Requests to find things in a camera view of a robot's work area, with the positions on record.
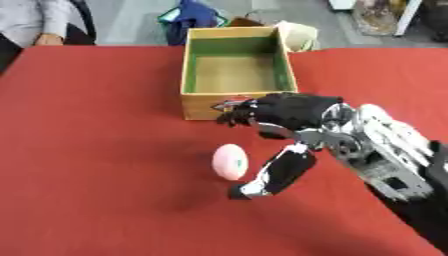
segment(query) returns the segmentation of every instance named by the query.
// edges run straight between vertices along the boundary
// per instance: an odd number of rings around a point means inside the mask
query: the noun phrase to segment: blue cloth
[[[167,24],[166,38],[169,45],[185,45],[188,29],[215,27],[218,13],[194,0],[181,0],[180,15]]]

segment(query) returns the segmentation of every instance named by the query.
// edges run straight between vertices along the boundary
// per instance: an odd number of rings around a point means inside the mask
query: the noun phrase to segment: sleeve
[[[71,14],[69,0],[37,0],[43,14],[42,33],[56,34],[65,38]]]

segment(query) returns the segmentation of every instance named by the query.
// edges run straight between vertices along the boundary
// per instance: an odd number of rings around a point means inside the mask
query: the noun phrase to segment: black glove
[[[256,100],[247,100],[232,111],[222,114],[217,122],[233,127],[258,123],[282,126],[291,131],[320,128],[322,114],[332,105],[342,103],[341,97],[323,97],[311,94],[276,93]],[[274,134],[260,134],[266,138],[282,138]]]

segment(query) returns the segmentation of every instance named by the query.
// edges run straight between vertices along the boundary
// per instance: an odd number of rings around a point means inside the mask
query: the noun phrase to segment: black fingertip
[[[228,198],[231,200],[251,200],[241,192],[241,187],[243,187],[244,185],[245,184],[238,184],[231,186],[228,192]]]

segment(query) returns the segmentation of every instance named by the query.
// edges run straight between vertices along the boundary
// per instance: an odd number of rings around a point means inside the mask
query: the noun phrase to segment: white object
[[[241,147],[226,144],[216,150],[212,166],[219,176],[227,180],[238,180],[246,173],[249,163]]]
[[[319,48],[318,30],[302,24],[281,21],[275,25],[288,52],[306,52]]]
[[[333,10],[351,10],[356,0],[329,0]]]
[[[406,9],[404,9],[403,15],[401,15],[400,20],[397,24],[397,31],[395,32],[395,36],[402,36],[406,32],[409,24],[417,13],[418,8],[422,4],[422,0],[410,0]]]

